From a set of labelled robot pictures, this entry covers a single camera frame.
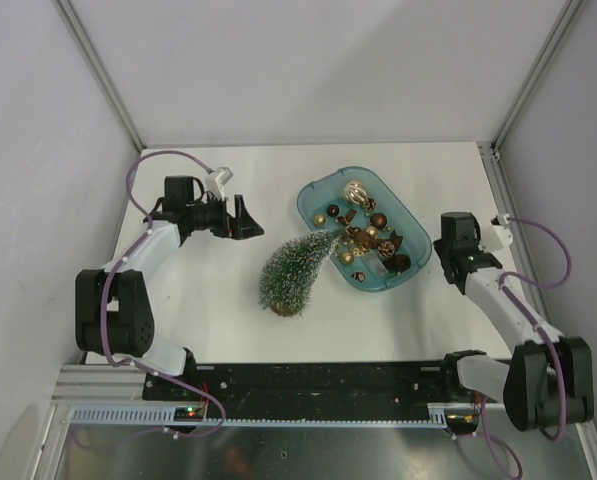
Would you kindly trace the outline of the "small green christmas tree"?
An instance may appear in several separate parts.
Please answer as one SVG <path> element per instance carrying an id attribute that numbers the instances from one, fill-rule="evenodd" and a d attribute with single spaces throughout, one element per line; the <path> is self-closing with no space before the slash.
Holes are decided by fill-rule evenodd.
<path id="1" fill-rule="evenodd" d="M 280 317 L 301 315 L 324 263 L 333 254 L 342 236 L 341 229 L 326 229 L 283 243 L 261 269 L 259 305 Z"/>

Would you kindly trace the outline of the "teal plastic tray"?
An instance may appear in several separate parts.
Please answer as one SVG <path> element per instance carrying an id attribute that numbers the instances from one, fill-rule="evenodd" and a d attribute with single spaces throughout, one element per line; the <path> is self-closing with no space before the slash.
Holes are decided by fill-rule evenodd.
<path id="1" fill-rule="evenodd" d="M 361 182 L 367 189 L 362 205 L 351 205 L 342 198 L 343 187 L 351 180 Z M 327 214 L 331 204 L 339 207 L 336 217 Z M 332 261 L 344 279 L 361 291 L 378 293 L 395 288 L 415 276 L 431 256 L 432 242 L 426 230 L 387 184 L 365 167 L 344 167 L 310 182 L 298 194 L 297 209 L 313 231 L 342 230 Z M 387 216 L 387 226 L 382 230 L 370 223 L 370 217 L 377 212 Z M 326 217 L 323 227 L 313 223 L 317 214 Z M 407 271 L 400 275 L 389 271 L 390 258 L 383 259 L 376 250 L 381 239 L 396 246 L 394 255 L 410 257 L 411 267 Z"/>

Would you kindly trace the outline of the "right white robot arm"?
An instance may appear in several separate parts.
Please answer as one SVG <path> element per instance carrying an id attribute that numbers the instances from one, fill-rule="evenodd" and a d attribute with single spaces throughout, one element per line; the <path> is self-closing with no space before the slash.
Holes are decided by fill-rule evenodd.
<path id="1" fill-rule="evenodd" d="M 538 430 L 556 442 L 570 424 L 594 417 L 592 353 L 580 337 L 567 337 L 509 285 L 535 280 L 503 268 L 496 251 L 510 245 L 515 218 L 502 214 L 481 227 L 469 212 L 446 212 L 433 243 L 445 279 L 487 317 L 511 352 L 509 362 L 479 350 L 447 354 L 441 393 L 462 401 L 478 393 L 505 408 L 519 431 Z"/>

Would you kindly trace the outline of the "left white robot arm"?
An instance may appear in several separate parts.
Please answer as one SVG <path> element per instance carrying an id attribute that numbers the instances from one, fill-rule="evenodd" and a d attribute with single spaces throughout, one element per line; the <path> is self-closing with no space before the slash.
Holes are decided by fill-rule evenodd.
<path id="1" fill-rule="evenodd" d="M 241 195 L 234 196 L 229 213 L 219 183 L 193 176 L 167 176 L 164 194 L 142 213 L 144 228 L 124 253 L 77 275 L 75 339 L 80 350 L 101 355 L 113 366 L 135 363 L 165 375 L 165 389 L 185 400 L 199 387 L 191 369 L 193 354 L 156 332 L 148 282 L 195 232 L 246 240 L 263 235 L 264 229 Z"/>

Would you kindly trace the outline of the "frosted pine cone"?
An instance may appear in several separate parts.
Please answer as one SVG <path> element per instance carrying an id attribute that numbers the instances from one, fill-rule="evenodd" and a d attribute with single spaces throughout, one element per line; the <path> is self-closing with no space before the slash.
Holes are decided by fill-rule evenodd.
<path id="1" fill-rule="evenodd" d="M 376 250 L 383 259 L 391 258 L 397 251 L 396 246 L 391 241 L 384 239 L 377 243 Z"/>

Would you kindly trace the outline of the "small gold bauble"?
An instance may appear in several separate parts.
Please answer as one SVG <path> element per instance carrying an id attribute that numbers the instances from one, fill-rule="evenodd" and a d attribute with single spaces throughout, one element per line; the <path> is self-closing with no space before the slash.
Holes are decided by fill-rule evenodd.
<path id="1" fill-rule="evenodd" d="M 313 223 L 316 227 L 323 227 L 326 223 L 326 217 L 323 214 L 317 214 L 313 217 Z"/>

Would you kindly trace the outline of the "brown matte bauble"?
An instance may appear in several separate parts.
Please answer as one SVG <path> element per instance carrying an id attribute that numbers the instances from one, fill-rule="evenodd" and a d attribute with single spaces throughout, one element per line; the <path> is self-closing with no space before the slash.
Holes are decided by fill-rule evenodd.
<path id="1" fill-rule="evenodd" d="M 382 230 L 387 226 L 387 223 L 388 223 L 387 216 L 380 212 L 374 213 L 370 217 L 370 223 L 374 228 L 376 228 L 378 230 Z"/>

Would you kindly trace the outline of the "small dark red bauble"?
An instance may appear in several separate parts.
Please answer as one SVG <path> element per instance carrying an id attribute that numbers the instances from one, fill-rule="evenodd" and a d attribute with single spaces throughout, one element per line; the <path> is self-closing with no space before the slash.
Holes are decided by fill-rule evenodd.
<path id="1" fill-rule="evenodd" d="M 327 207 L 327 214 L 330 217 L 336 217 L 339 214 L 339 207 L 335 204 L 331 204 Z"/>

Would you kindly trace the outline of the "large silver gold bauble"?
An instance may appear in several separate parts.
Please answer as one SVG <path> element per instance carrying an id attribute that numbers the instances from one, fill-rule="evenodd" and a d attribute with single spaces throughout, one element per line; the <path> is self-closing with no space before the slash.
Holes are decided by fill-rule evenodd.
<path id="1" fill-rule="evenodd" d="M 367 199 L 367 189 L 361 182 L 351 180 L 343 187 L 342 198 L 351 205 L 362 205 Z"/>

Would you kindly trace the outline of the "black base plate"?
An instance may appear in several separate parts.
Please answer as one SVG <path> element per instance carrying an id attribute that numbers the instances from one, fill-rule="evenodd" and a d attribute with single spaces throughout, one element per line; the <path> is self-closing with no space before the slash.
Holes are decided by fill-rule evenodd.
<path id="1" fill-rule="evenodd" d="M 458 386 L 443 360 L 199 364 L 189 379 L 240 421 L 428 420 L 429 404 L 483 399 Z"/>

